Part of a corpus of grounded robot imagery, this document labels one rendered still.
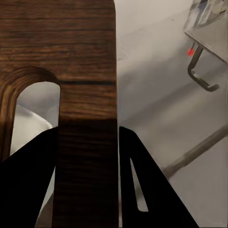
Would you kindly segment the cutting board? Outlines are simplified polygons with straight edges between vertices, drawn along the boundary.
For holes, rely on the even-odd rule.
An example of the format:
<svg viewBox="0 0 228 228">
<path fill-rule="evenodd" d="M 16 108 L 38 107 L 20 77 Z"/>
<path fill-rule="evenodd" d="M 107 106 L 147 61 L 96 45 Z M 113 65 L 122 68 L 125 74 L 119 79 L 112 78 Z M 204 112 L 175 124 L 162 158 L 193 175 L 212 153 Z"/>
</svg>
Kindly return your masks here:
<svg viewBox="0 0 228 228">
<path fill-rule="evenodd" d="M 119 228 L 114 0 L 0 0 L 0 164 L 42 82 L 60 86 L 52 228 Z"/>
</svg>

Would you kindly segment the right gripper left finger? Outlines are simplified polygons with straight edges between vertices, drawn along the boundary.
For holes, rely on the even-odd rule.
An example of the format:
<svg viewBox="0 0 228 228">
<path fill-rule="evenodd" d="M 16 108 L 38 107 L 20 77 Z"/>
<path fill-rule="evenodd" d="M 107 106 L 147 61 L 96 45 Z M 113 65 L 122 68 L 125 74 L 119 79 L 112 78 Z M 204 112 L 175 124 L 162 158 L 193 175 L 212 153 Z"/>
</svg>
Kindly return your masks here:
<svg viewBox="0 0 228 228">
<path fill-rule="evenodd" d="M 0 228 L 34 228 L 56 167 L 58 127 L 0 164 Z"/>
</svg>

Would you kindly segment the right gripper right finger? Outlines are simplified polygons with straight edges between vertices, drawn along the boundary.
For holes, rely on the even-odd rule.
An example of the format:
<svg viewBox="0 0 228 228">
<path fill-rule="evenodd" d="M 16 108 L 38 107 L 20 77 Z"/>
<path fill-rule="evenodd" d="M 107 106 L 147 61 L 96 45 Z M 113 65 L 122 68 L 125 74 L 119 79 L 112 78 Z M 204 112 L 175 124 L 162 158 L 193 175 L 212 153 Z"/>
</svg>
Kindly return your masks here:
<svg viewBox="0 0 228 228">
<path fill-rule="evenodd" d="M 123 228 L 199 228 L 137 134 L 119 127 Z M 137 206 L 132 159 L 149 212 Z"/>
</svg>

